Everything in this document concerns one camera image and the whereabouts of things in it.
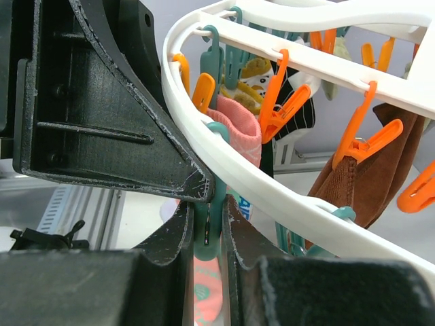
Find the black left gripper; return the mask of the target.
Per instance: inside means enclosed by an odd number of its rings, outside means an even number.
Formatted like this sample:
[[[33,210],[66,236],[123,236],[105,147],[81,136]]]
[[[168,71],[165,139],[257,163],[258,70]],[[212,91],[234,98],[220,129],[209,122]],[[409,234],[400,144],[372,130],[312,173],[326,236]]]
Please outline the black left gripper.
[[[169,115],[140,1],[2,1],[1,138],[30,177],[213,195],[212,173]]]

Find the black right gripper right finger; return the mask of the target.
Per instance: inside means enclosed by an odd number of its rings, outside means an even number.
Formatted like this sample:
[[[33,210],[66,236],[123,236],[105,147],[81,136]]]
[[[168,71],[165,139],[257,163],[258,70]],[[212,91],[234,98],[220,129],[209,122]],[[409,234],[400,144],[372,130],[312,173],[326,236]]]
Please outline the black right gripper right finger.
[[[434,297],[410,264],[292,257],[241,214],[222,212],[225,325],[433,325]]]

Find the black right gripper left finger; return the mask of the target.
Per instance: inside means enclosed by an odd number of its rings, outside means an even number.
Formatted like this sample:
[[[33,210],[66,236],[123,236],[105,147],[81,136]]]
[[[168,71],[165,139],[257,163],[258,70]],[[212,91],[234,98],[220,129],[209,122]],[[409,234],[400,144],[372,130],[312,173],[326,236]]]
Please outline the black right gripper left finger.
[[[193,206],[134,249],[1,254],[2,325],[192,325]]]

